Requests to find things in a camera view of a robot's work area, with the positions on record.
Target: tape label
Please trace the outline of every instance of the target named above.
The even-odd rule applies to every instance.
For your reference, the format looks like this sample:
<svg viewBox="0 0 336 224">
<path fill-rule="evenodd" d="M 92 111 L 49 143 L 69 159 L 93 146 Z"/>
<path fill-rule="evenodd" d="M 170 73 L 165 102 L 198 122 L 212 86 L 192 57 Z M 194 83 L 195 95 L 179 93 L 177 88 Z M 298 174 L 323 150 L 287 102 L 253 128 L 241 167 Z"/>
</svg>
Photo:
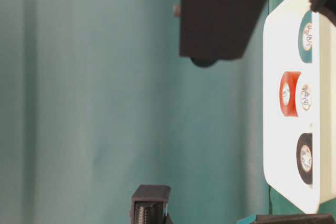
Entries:
<svg viewBox="0 0 336 224">
<path fill-rule="evenodd" d="M 303 85 L 301 89 L 301 105 L 306 111 L 311 107 L 311 89 L 308 84 Z"/>
<path fill-rule="evenodd" d="M 302 32 L 302 45 L 305 51 L 309 51 L 313 45 L 312 23 L 307 23 Z"/>
<path fill-rule="evenodd" d="M 288 102 L 289 102 L 289 98 L 290 98 L 290 90 L 289 90 L 289 86 L 288 83 L 285 83 L 283 85 L 282 88 L 282 100 L 283 103 L 287 106 Z"/>
<path fill-rule="evenodd" d="M 302 169 L 306 173 L 310 172 L 311 166 L 312 166 L 312 155 L 311 155 L 311 151 L 308 145 L 304 145 L 301 148 L 300 160 L 301 160 Z"/>
</svg>

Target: black 3d-printed part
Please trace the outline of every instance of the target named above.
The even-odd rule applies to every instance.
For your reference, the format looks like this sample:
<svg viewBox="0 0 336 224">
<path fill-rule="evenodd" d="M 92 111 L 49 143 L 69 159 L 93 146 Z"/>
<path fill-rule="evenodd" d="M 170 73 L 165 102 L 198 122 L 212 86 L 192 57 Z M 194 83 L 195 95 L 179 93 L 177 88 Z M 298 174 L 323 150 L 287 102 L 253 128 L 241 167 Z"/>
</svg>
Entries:
<svg viewBox="0 0 336 224">
<path fill-rule="evenodd" d="M 162 207 L 168 203 L 171 188 L 169 186 L 141 185 L 132 196 L 131 224 L 135 223 L 136 206 L 144 203 L 161 203 Z"/>
<path fill-rule="evenodd" d="M 266 0 L 181 0 L 180 56 L 241 58 Z"/>
</svg>

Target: black tape roll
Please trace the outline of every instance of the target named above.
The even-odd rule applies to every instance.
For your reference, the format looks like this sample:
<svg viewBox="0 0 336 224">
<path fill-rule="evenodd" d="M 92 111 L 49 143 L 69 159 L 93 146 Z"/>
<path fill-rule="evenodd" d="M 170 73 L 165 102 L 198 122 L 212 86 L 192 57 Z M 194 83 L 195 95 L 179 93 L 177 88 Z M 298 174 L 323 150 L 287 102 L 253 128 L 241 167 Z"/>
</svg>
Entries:
<svg viewBox="0 0 336 224">
<path fill-rule="evenodd" d="M 312 133 L 303 133 L 296 148 L 296 161 L 302 180 L 311 185 L 313 183 L 313 146 Z"/>
</svg>

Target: tape roll core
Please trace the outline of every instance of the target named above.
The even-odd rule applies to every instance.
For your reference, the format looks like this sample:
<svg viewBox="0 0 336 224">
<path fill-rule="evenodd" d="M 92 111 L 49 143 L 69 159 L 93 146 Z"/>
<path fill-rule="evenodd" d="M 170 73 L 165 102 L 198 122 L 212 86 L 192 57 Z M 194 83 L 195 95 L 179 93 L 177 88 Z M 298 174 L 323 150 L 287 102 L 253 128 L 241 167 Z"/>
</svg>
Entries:
<svg viewBox="0 0 336 224">
<path fill-rule="evenodd" d="M 295 105 L 295 93 L 300 75 L 301 72 L 286 71 L 281 78 L 279 99 L 284 116 L 298 116 Z"/>
<path fill-rule="evenodd" d="M 303 133 L 298 141 L 296 160 L 299 174 L 308 185 L 313 182 L 313 148 L 312 133 Z"/>
</svg>

